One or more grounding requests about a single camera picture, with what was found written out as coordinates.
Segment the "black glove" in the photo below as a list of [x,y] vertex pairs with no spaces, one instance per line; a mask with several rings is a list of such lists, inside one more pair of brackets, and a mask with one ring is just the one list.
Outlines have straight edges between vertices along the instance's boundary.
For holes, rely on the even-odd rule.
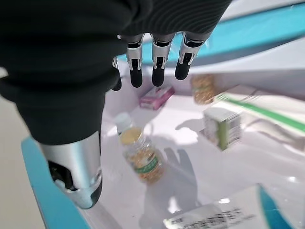
[[119,80],[117,35],[209,33],[231,0],[10,0],[0,14],[0,93],[47,145],[99,131],[105,93]]

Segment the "bottle of nuts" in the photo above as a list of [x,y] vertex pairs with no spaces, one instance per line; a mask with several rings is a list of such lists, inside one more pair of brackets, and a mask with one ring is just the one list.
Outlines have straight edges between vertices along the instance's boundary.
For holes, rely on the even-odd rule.
[[215,96],[214,76],[212,74],[195,75],[191,79],[194,100],[197,104],[211,103]]
[[125,147],[124,156],[140,180],[146,184],[158,181],[164,173],[163,158],[142,130],[132,127],[125,130],[120,139]]

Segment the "black fabric sleeve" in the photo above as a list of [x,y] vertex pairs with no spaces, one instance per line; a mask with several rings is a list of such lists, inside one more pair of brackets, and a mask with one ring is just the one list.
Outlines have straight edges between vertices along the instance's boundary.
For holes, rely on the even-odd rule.
[[0,14],[0,93],[48,145],[101,127],[105,93],[119,77],[117,35],[149,12],[148,0],[10,0]]

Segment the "robotic hand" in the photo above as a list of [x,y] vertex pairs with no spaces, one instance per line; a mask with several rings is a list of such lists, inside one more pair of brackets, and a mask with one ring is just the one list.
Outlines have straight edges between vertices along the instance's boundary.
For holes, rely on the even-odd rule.
[[116,56],[127,50],[142,84],[142,40],[152,36],[152,82],[161,86],[174,35],[183,32],[175,76],[193,59],[231,0],[10,0],[0,15],[0,93],[40,145],[54,183],[80,208],[102,190],[105,93],[119,90]]

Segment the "food jar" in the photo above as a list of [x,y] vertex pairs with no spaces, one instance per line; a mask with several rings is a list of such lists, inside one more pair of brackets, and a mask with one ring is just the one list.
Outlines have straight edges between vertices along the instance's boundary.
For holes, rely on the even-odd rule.
[[215,96],[214,76],[212,74],[195,75],[191,79],[194,100],[197,104],[208,104]]

